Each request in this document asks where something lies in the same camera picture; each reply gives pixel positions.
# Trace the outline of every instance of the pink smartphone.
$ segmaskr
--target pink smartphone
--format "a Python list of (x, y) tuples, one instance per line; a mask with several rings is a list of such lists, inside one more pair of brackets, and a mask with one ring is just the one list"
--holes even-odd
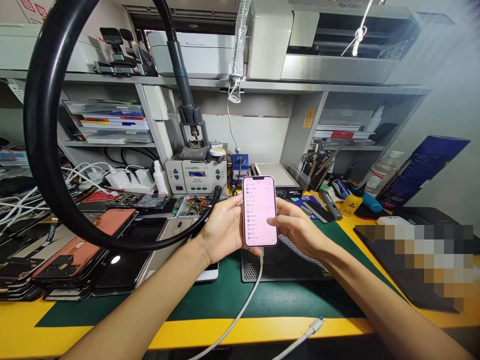
[(275, 181), (271, 176), (245, 176), (243, 195), (243, 240), (248, 247), (275, 246), (279, 234), (268, 218), (277, 216)]

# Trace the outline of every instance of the green work mat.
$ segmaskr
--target green work mat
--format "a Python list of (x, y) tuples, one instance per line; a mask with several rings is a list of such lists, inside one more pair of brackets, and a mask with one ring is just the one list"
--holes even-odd
[[(314, 222), (327, 237), (350, 252), (395, 290), (335, 221), (327, 224), (317, 220)], [(236, 251), (223, 259), (219, 265), (218, 280), (195, 284), (173, 310), (168, 320), (235, 318), (254, 287), (253, 282), (242, 283), (241, 281), (240, 256), (240, 252)], [(126, 298), (127, 295), (112, 295), (91, 297), (77, 303), (57, 302), (36, 326), (93, 326)], [(333, 279), (261, 282), (243, 314), (244, 318), (319, 316), (324, 318), (365, 317), (350, 296)]]

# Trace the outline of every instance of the usb cable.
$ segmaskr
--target usb cable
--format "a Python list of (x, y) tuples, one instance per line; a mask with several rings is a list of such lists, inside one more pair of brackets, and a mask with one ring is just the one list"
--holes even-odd
[(220, 338), (215, 341), (212, 345), (210, 345), (209, 347), (207, 347), (205, 350), (203, 350), (201, 353), (199, 353), (198, 355), (194, 356), (194, 357), (191, 357), (190, 359), (188, 360), (198, 360), (202, 357), (204, 357), (205, 355), (207, 355), (209, 352), (211, 352), (213, 349), (215, 349), (226, 337), (227, 335), (230, 333), (230, 331), (234, 328), (235, 324), (239, 321), (239, 319), (242, 317), (242, 315), (244, 314), (245, 310), (247, 309), (247, 306), (250, 304), (250, 300), (252, 300), (254, 294), (255, 294), (255, 291), (257, 290), (257, 287), (259, 286), (259, 282), (260, 282), (260, 279), (262, 278), (262, 272), (264, 270), (264, 248), (261, 247), (260, 248), (260, 271), (258, 272), (258, 278), (256, 279), (256, 282), (255, 282), (255, 285), (253, 286), (253, 289), (251, 290), (250, 292), (250, 295), (248, 296), (248, 298), (246, 299), (246, 302), (245, 304), (243, 305), (243, 307), (241, 308), (240, 312), (238, 313), (238, 315), (236, 316), (235, 320), (233, 320), (233, 322), (231, 323), (231, 325), (228, 327), (228, 329), (223, 333), (222, 336), (220, 336)]
[[(255, 281), (255, 285), (253, 286), (253, 289), (251, 290), (250, 292), (250, 295), (248, 296), (248, 298), (246, 299), (246, 302), (245, 304), (243, 305), (243, 307), (241, 308), (240, 312), (238, 313), (238, 315), (236, 316), (235, 320), (233, 320), (233, 322), (231, 323), (231, 325), (228, 327), (228, 329), (223, 333), (222, 336), (220, 336), (220, 338), (215, 341), (212, 345), (210, 345), (209, 347), (207, 347), (205, 350), (203, 350), (201, 353), (199, 353), (198, 355), (194, 356), (194, 357), (191, 357), (190, 359), (188, 360), (199, 360), (201, 359), (202, 357), (204, 357), (205, 355), (207, 355), (209, 352), (211, 352), (213, 349), (215, 349), (226, 337), (227, 335), (230, 333), (230, 331), (234, 328), (234, 326), (237, 324), (237, 322), (239, 321), (239, 319), (242, 317), (242, 315), (244, 314), (245, 310), (247, 309), (247, 306), (250, 304), (250, 300), (252, 300), (254, 294), (255, 294), (255, 291), (257, 290), (257, 287), (259, 286), (259, 282), (260, 282), (260, 279), (262, 278), (262, 272), (264, 270), (264, 248), (261, 247), (260, 248), (260, 271), (258, 272), (258, 278), (256, 279)], [(300, 337), (298, 338), (295, 342), (293, 342), (289, 347), (287, 347), (284, 351), (282, 351), (279, 355), (277, 355), (276, 357), (273, 358), (273, 360), (281, 360), (283, 359), (285, 356), (287, 356), (289, 353), (291, 353), (293, 351), (293, 349), (295, 349), (297, 346), (299, 346), (301, 343), (303, 343), (305, 340), (307, 340), (309, 337), (311, 337), (313, 334), (315, 334), (321, 327), (322, 325), (324, 324), (324, 321), (325, 319), (324, 318), (316, 318), (310, 325), (310, 327), (307, 329), (307, 331), (305, 331), (305, 333)]]

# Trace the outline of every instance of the hand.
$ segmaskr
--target hand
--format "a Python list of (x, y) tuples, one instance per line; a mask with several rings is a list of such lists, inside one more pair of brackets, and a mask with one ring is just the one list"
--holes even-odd
[(242, 195), (218, 202), (194, 241), (206, 250), (210, 263), (216, 263), (240, 248), (259, 256), (259, 247), (244, 246)]
[(280, 234), (286, 236), (305, 255), (319, 260), (328, 247), (335, 245), (296, 205), (276, 198), (276, 217), (267, 219), (267, 223), (277, 227)]

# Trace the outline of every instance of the forearm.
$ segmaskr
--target forearm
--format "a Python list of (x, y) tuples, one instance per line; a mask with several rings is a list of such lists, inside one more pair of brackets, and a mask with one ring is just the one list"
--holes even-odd
[(361, 308), (397, 358), (472, 359), (463, 347), (343, 248), (332, 246), (318, 259)]
[(198, 242), (187, 243), (61, 359), (141, 359), (208, 265)]

